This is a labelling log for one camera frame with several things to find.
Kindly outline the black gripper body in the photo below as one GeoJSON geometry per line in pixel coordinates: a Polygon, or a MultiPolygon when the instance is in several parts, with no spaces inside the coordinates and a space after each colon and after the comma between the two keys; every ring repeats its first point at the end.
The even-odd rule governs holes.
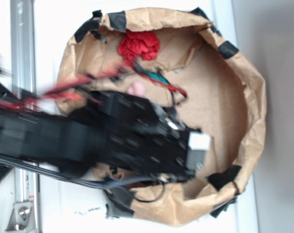
{"type": "Polygon", "coordinates": [[[172,120],[160,105],[106,90],[92,91],[86,109],[96,131],[98,162],[173,182],[203,169],[210,136],[172,120]]]}

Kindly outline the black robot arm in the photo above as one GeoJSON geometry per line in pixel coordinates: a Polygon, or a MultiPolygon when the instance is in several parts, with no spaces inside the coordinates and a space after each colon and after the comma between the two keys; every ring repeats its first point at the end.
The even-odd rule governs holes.
{"type": "Polygon", "coordinates": [[[176,119],[174,108],[116,91],[93,91],[68,116],[0,107],[0,154],[45,162],[81,177],[98,163],[141,177],[195,176],[211,137],[176,119]]]}

